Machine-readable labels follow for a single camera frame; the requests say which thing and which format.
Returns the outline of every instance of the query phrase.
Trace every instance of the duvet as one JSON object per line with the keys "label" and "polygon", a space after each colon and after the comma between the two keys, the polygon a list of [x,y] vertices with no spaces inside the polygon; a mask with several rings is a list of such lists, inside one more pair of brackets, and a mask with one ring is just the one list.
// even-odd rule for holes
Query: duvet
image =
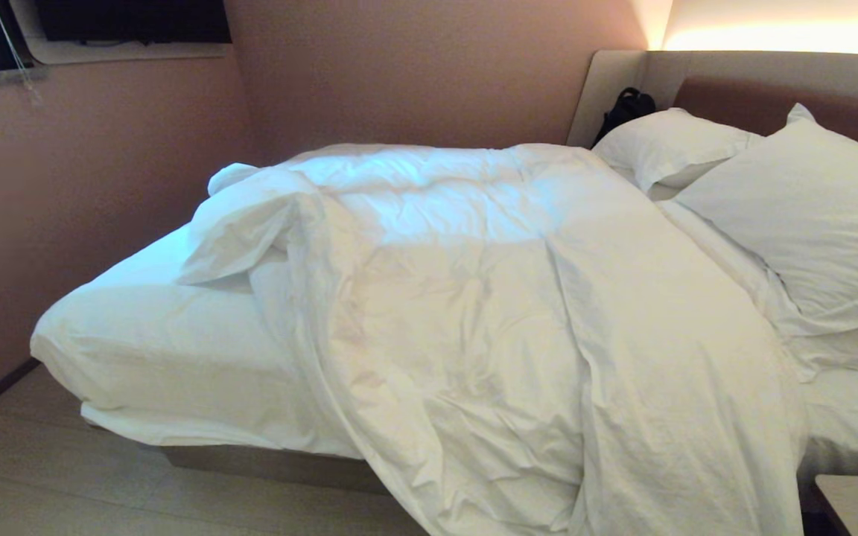
{"label": "duvet", "polygon": [[238,173],[186,284],[290,266],[308,389],[433,535],[800,535],[749,297],[588,150],[334,146]]}

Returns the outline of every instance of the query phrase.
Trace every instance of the white bed sheet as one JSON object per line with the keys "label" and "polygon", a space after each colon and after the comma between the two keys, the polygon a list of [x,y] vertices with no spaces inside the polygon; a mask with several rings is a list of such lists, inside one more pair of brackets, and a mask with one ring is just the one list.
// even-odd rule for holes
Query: white bed sheet
{"label": "white bed sheet", "polygon": [[[289,333],[263,322],[244,275],[174,283],[185,233],[161,238],[54,305],[35,329],[33,355],[83,400],[85,418],[145,444],[362,458],[308,396]],[[285,264],[279,269],[282,300],[265,313],[282,318],[289,278]],[[858,474],[858,371],[827,371],[801,384],[801,394],[810,417],[801,484],[818,473]]]}
{"label": "white bed sheet", "polygon": [[[245,275],[174,283],[185,237],[186,228],[168,234],[55,303],[33,356],[83,401],[85,418],[145,444],[361,458],[308,395],[284,322],[264,321]],[[286,315],[280,296],[269,315]]]}

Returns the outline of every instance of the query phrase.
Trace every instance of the wall-mounted tv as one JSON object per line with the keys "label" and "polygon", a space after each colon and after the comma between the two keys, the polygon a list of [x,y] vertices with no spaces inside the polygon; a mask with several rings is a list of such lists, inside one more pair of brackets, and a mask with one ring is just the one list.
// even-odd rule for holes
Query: wall-mounted tv
{"label": "wall-mounted tv", "polygon": [[35,0],[50,41],[229,43],[223,0]]}

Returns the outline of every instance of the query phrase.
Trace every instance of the wall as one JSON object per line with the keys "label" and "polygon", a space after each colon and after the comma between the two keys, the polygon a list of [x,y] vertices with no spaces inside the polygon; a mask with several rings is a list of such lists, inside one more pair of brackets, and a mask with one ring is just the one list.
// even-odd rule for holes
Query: wall
{"label": "wall", "polygon": [[664,50],[858,54],[858,0],[674,0]]}
{"label": "wall", "polygon": [[51,68],[44,106],[0,86],[0,379],[38,315],[190,220],[214,170],[252,159],[235,58]]}
{"label": "wall", "polygon": [[592,51],[646,48],[630,0],[228,0],[261,159],[337,142],[565,143]]}

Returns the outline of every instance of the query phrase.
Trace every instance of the headboard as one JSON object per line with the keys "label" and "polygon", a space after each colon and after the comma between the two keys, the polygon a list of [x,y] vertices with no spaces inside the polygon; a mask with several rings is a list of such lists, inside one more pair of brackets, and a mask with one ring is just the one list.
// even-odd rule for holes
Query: headboard
{"label": "headboard", "polygon": [[858,141],[858,99],[824,92],[787,88],[725,78],[685,78],[674,98],[674,106],[698,118],[771,135],[787,122],[795,103],[813,113],[824,128]]}

